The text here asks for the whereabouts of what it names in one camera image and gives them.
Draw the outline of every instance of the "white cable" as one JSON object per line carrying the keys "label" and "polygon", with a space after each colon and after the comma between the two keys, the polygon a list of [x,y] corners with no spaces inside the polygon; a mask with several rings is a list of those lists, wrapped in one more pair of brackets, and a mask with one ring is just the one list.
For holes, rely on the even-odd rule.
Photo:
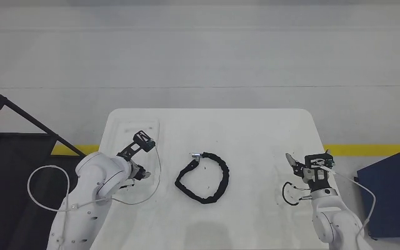
{"label": "white cable", "polygon": [[158,186],[160,185],[160,181],[161,181],[161,171],[162,171],[162,170],[161,170],[160,155],[158,154],[157,147],[155,147],[155,148],[156,148],[156,152],[157,152],[158,164],[159,164],[159,167],[160,167],[160,174],[159,174],[159,176],[158,176],[158,183],[157,183],[157,186],[156,186],[156,189],[154,190],[154,192],[153,192],[148,198],[144,199],[143,201],[139,201],[139,202],[135,202],[135,203],[127,203],[127,202],[124,202],[124,201],[120,201],[120,200],[118,200],[118,199],[116,199],[116,198],[111,198],[111,199],[113,199],[113,200],[115,200],[115,201],[117,201],[117,202],[119,202],[119,203],[123,203],[123,204],[125,204],[125,205],[133,206],[133,205],[141,204],[141,203],[143,203],[143,202],[145,202],[145,201],[148,201],[150,198],[152,198],[152,196],[156,193],[156,191],[157,191],[157,189],[158,189]]}
{"label": "white cable", "polygon": [[320,165],[320,168],[323,169],[323,170],[325,170],[325,171],[331,172],[331,173],[333,173],[333,174],[337,174],[337,175],[339,175],[339,176],[341,176],[341,177],[343,177],[343,178],[348,179],[349,181],[351,181],[352,183],[354,183],[354,184],[356,184],[356,185],[362,187],[363,189],[365,189],[367,192],[369,192],[369,193],[372,195],[373,201],[372,201],[371,210],[369,211],[369,214],[368,214],[367,218],[365,219],[364,223],[362,224],[361,229],[358,231],[358,233],[357,233],[357,235],[356,235],[356,239],[357,239],[358,236],[360,235],[361,231],[365,228],[365,226],[366,226],[366,225],[368,224],[368,222],[369,222],[369,219],[370,219],[371,216],[373,215],[374,208],[375,208],[375,203],[376,203],[375,194],[374,194],[373,192],[371,192],[368,188],[366,188],[366,187],[364,187],[363,185],[359,184],[358,182],[353,181],[352,179],[350,179],[350,178],[348,178],[348,177],[346,177],[346,176],[343,176],[343,175],[341,175],[341,174],[339,174],[339,173],[333,171],[332,169],[329,169],[329,168],[326,167],[326,166]]}
{"label": "white cable", "polygon": [[[159,187],[159,185],[160,185],[160,181],[161,181],[161,161],[160,161],[160,156],[159,156],[159,154],[158,154],[157,147],[155,147],[155,148],[156,148],[158,163],[159,163],[159,167],[160,167],[160,174],[159,174],[159,176],[158,176],[158,183],[157,183],[157,187],[156,187],[156,189],[154,190],[154,192],[153,192],[148,198],[146,198],[145,200],[140,201],[140,202],[135,202],[135,203],[127,203],[127,202],[124,202],[124,201],[120,201],[120,200],[118,200],[118,199],[116,199],[116,198],[111,198],[111,199],[113,199],[113,200],[115,200],[115,201],[117,201],[117,202],[119,202],[119,203],[123,203],[123,204],[132,206],[132,205],[141,204],[141,203],[143,203],[143,202],[149,200],[150,198],[152,198],[152,196],[156,193],[156,191],[157,191],[157,189],[158,189],[158,187]],[[40,169],[44,169],[44,168],[56,168],[56,169],[58,169],[58,170],[61,170],[61,171],[65,174],[65,176],[67,177],[67,192],[66,192],[66,196],[65,196],[65,197],[66,197],[66,208],[68,208],[68,194],[69,194],[69,187],[70,187],[70,185],[69,185],[69,183],[70,183],[70,181],[69,181],[69,176],[68,176],[68,173],[67,173],[65,170],[63,170],[61,167],[57,167],[57,166],[54,166],[54,165],[39,167],[39,168],[35,169],[35,170],[31,173],[31,175],[29,176],[29,178],[28,178],[28,180],[27,180],[27,184],[26,184],[26,189],[27,189],[27,193],[29,194],[29,197],[32,199],[32,201],[33,201],[34,203],[36,203],[36,205],[38,205],[39,207],[44,208],[44,209],[46,209],[46,210],[49,210],[49,211],[53,211],[53,212],[68,212],[68,211],[73,210],[72,208],[69,208],[69,209],[54,209],[54,208],[51,208],[51,207],[47,207],[47,206],[45,206],[45,205],[39,203],[39,202],[33,197],[32,192],[31,192],[31,188],[30,188],[32,176],[33,176],[36,172],[38,172]],[[109,198],[102,198],[102,199],[97,199],[97,200],[94,200],[94,201],[89,201],[89,202],[86,202],[86,203],[83,203],[83,204],[78,204],[78,205],[77,205],[77,208],[86,206],[86,205],[91,204],[91,203],[96,203],[96,202],[98,202],[98,201],[107,200],[107,199],[109,199]]]}

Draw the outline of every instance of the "white table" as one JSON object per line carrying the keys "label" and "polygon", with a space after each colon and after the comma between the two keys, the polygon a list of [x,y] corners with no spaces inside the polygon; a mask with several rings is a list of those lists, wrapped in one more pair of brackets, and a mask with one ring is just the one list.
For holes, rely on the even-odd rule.
{"label": "white table", "polygon": [[[100,151],[115,155],[142,127],[157,141],[160,187],[137,206],[114,202],[92,249],[328,248],[314,232],[311,203],[292,207],[281,196],[286,181],[305,185],[293,174],[285,153],[304,162],[305,155],[323,152],[307,111],[117,109],[109,115]],[[203,151],[217,154],[230,169],[229,186],[214,204],[200,204],[174,185],[179,171],[192,161],[189,153]],[[144,165],[153,177],[118,194],[128,201],[151,194],[159,174],[154,150],[135,157],[138,164],[153,165]],[[202,159],[182,183],[206,198],[214,194],[221,176],[215,162]],[[329,182],[337,189],[334,178]]]}

